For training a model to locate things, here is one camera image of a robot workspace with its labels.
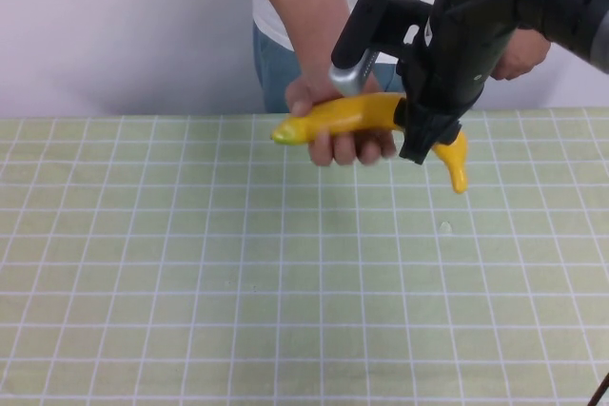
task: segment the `small white speck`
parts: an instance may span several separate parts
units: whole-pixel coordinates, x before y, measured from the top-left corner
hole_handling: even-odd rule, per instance
[[[450,222],[444,221],[440,224],[440,233],[444,235],[450,235],[453,233],[453,226]]]

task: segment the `table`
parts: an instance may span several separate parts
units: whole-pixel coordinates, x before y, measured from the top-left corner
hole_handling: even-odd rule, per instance
[[[609,110],[463,121],[460,196],[274,116],[1,121],[0,406],[585,404]]]

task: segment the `yellow banana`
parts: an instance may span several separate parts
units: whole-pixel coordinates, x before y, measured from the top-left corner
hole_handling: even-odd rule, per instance
[[[271,139],[279,145],[306,145],[322,131],[332,136],[372,129],[403,133],[393,117],[398,103],[404,98],[400,93],[377,92],[319,104],[307,116],[288,116],[272,132]],[[448,168],[453,190],[458,194],[465,192],[467,139],[463,131],[452,145],[437,144],[433,151]]]

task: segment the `right hand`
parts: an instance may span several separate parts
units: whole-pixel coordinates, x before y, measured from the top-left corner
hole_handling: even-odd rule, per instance
[[[371,76],[364,91],[381,92],[374,76]],[[326,74],[318,76],[302,75],[293,81],[285,91],[285,100],[293,116],[306,116],[317,104],[341,98]],[[351,165],[358,159],[364,165],[372,165],[381,157],[388,158],[396,153],[390,131],[367,131],[337,135],[331,138],[328,132],[321,132],[308,146],[311,161],[317,166]]]

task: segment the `blue jeans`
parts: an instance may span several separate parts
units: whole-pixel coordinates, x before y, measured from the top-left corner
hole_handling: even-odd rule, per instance
[[[301,74],[296,54],[261,33],[255,25],[253,41],[254,64],[266,112],[287,113],[285,90]],[[394,65],[377,64],[372,71],[385,92],[403,92],[402,79],[396,74]]]

